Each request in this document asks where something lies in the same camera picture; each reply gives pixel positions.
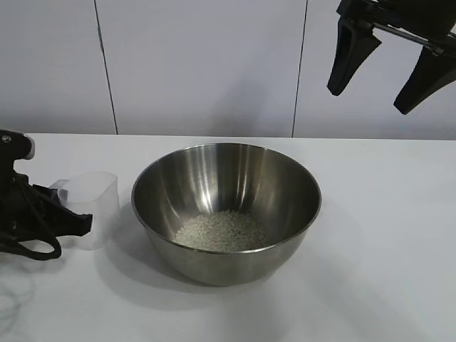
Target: plastic measuring cup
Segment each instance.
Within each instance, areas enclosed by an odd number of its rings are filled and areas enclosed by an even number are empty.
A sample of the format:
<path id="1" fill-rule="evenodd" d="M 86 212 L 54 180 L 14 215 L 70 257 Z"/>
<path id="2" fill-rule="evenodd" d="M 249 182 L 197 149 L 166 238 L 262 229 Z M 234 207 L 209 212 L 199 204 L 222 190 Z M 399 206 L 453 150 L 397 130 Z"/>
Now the plastic measuring cup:
<path id="1" fill-rule="evenodd" d="M 61 204 L 76 214 L 92 214 L 92 229 L 83 237 L 63 237 L 81 249 L 103 247 L 120 220 L 118 178 L 109 172 L 87 172 L 51 185 Z"/>

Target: white table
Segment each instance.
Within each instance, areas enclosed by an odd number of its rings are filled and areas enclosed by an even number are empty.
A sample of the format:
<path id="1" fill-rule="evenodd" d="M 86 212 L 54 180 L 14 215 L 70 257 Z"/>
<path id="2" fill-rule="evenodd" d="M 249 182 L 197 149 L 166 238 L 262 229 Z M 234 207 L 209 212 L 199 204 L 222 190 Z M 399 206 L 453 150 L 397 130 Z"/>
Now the white table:
<path id="1" fill-rule="evenodd" d="M 4 257 L 2 342 L 456 341 L 456 142 L 32 135 L 16 169 L 50 185 L 119 176 L 123 228 L 101 250 Z M 198 286 L 156 255 L 130 207 L 153 160 L 214 141 L 263 145 L 305 165 L 323 206 L 273 276 Z"/>

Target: metal bowl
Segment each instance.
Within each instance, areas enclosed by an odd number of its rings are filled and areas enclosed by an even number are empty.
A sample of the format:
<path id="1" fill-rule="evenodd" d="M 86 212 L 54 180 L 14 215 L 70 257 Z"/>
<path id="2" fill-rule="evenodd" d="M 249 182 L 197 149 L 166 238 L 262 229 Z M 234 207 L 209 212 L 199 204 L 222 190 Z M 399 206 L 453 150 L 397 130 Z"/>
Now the metal bowl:
<path id="1" fill-rule="evenodd" d="M 172 267 L 202 283 L 229 286 L 272 273 L 296 251 L 318 214 L 321 193 L 311 173 L 281 153 L 217 143 L 179 150 L 151 164 L 135 183 L 132 204 Z M 208 252 L 172 241 L 186 220 L 227 210 L 253 216 L 274 244 Z"/>

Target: rice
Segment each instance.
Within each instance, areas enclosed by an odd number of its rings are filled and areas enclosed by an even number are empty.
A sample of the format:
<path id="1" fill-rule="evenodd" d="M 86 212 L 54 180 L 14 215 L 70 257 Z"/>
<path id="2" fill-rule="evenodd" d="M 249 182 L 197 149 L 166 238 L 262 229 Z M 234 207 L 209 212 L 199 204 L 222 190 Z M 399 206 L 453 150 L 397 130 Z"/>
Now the rice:
<path id="1" fill-rule="evenodd" d="M 268 246 L 270 239 L 248 214 L 218 212 L 189 219 L 173 239 L 178 244 L 211 252 L 239 252 Z"/>

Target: white wall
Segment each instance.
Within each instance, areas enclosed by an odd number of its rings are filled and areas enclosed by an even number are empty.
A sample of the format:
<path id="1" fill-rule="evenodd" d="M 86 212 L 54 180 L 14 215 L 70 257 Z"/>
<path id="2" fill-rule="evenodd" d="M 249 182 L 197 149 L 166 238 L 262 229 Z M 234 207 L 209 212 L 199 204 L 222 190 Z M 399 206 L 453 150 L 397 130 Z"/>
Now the white wall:
<path id="1" fill-rule="evenodd" d="M 291 136 L 306 0 L 98 0 L 120 133 Z"/>
<path id="2" fill-rule="evenodd" d="M 337 41 L 339 0 L 309 0 L 296 137 L 456 138 L 456 83 L 404 116 L 393 106 L 420 55 L 421 47 L 376 31 L 382 46 L 366 61 L 344 93 L 326 88 Z"/>
<path id="3" fill-rule="evenodd" d="M 114 133 L 92 0 L 0 4 L 0 128 Z"/>

